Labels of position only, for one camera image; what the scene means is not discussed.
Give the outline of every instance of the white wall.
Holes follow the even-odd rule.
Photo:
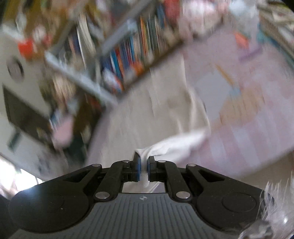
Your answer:
[[[6,61],[10,57],[16,57],[24,68],[24,81],[21,83],[15,82],[9,75]],[[2,85],[5,85],[30,107],[44,116],[49,116],[49,107],[39,91],[39,81],[43,77],[42,66],[42,62],[27,63],[20,56],[14,40],[0,30],[0,152],[18,167],[46,180],[39,175],[38,171],[38,154],[45,149],[41,143],[21,133],[15,152],[10,151],[7,147],[7,142],[14,133],[14,127],[7,120],[2,89]]]
[[[21,133],[20,140],[15,147],[15,152],[12,152],[8,148],[7,143],[13,134],[14,127],[8,122],[5,116],[0,115],[0,152],[13,164],[36,177],[44,179],[39,174],[37,165],[39,161],[38,154],[40,155],[45,147],[30,136]]]
[[[17,57],[24,68],[24,81],[16,83],[9,75],[6,61],[10,57]],[[38,82],[42,79],[41,66],[39,63],[27,63],[20,56],[17,44],[0,30],[0,84],[4,84],[10,91],[14,92],[20,99],[28,103],[32,108],[43,114],[49,115],[49,107],[42,98]],[[6,115],[3,90],[0,85],[0,113]]]

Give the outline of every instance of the red object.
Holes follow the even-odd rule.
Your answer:
[[[249,41],[248,41],[248,39],[245,36],[243,36],[239,32],[235,32],[234,35],[235,35],[235,39],[236,39],[237,45],[239,47],[245,48],[245,49],[248,49],[249,48]]]
[[[164,1],[165,14],[171,24],[176,24],[180,16],[180,1],[179,0],[165,0]]]
[[[20,54],[25,58],[31,58],[34,53],[34,42],[32,39],[27,39],[24,42],[18,43]]]

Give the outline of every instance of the bookshelf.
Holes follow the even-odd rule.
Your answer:
[[[158,10],[156,10],[156,7],[161,3],[158,0],[138,0],[133,5],[126,6],[121,10],[115,24],[112,25],[107,34],[104,34],[105,40],[96,44],[97,41],[93,40],[94,37],[90,35],[88,29],[88,18],[83,13],[87,8],[95,6],[95,2],[95,0],[80,0],[78,4],[67,9],[66,14],[63,15],[67,16],[67,19],[62,17],[62,28],[56,34],[58,38],[54,38],[53,45],[49,49],[42,49],[41,54],[38,54],[38,56],[44,56],[46,66],[66,76],[86,92],[99,98],[106,106],[116,106],[119,95],[123,92],[113,91],[111,87],[107,86],[103,79],[104,69],[108,68],[113,77],[117,81],[121,81],[122,91],[127,90],[144,73],[148,72],[150,67],[176,48],[180,41],[176,40],[172,46],[169,46],[166,41],[158,41],[159,34],[157,34],[157,28],[155,28],[155,21],[150,16],[153,17],[152,14],[154,14],[158,17],[157,24],[167,24],[166,22],[163,23],[162,18],[159,18]],[[39,7],[40,0],[36,0],[32,5],[31,12],[36,12]],[[16,16],[16,7],[11,6],[9,10],[9,14],[6,14],[6,18],[4,18],[6,20],[14,19]],[[2,29],[16,42],[25,40],[25,37],[17,31],[16,27],[9,24],[9,21],[3,24]],[[64,46],[71,38],[73,30],[77,32],[76,39],[78,39],[78,43],[75,43],[79,45],[83,67],[76,67],[72,62],[60,58],[61,52],[64,51]],[[139,48],[139,50],[133,49],[133,46],[130,45],[130,40],[133,41],[134,36],[137,39],[136,48]],[[123,53],[121,52],[122,55],[113,54],[115,49],[122,44],[126,46],[126,49],[123,48]],[[165,47],[159,50],[158,44],[165,44]],[[113,60],[112,57],[121,57],[121,66],[117,65],[115,68],[113,64],[107,66],[104,64],[109,59],[110,61]],[[139,63],[139,69],[134,67],[135,63]],[[133,71],[132,74],[128,74],[131,77],[122,76],[122,71],[126,72],[130,69]]]

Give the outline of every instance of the shelf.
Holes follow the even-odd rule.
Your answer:
[[[2,24],[2,31],[12,38],[15,42],[22,42],[25,37],[17,30],[15,26],[10,26],[8,24]]]
[[[116,96],[112,95],[99,84],[93,82],[91,78],[86,75],[86,73],[78,72],[74,68],[67,66],[61,61],[58,61],[57,58],[50,52],[45,53],[45,59],[47,64],[53,69],[59,71],[70,81],[77,84],[88,93],[96,96],[104,103],[111,104],[113,106],[116,106],[118,104]]]
[[[177,42],[175,42],[172,46],[170,46],[166,51],[164,51],[163,53],[161,53],[160,55],[156,56],[155,59],[150,63],[144,66],[144,70],[131,82],[129,82],[128,84],[126,84],[125,87],[125,91],[128,91],[129,89],[131,89],[133,87],[134,84],[136,84],[137,82],[139,82],[141,79],[143,79],[143,76],[149,72],[149,70],[154,67],[157,63],[161,62],[162,60],[164,60],[170,53],[172,53],[177,47],[181,46],[183,44],[183,42],[178,39]]]
[[[125,37],[136,32],[137,30],[137,22],[132,19],[128,19],[110,37],[108,37],[104,43],[102,43],[96,57],[106,56]]]

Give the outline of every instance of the window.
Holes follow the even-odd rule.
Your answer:
[[[4,197],[11,198],[18,192],[43,182],[0,156],[0,194]]]

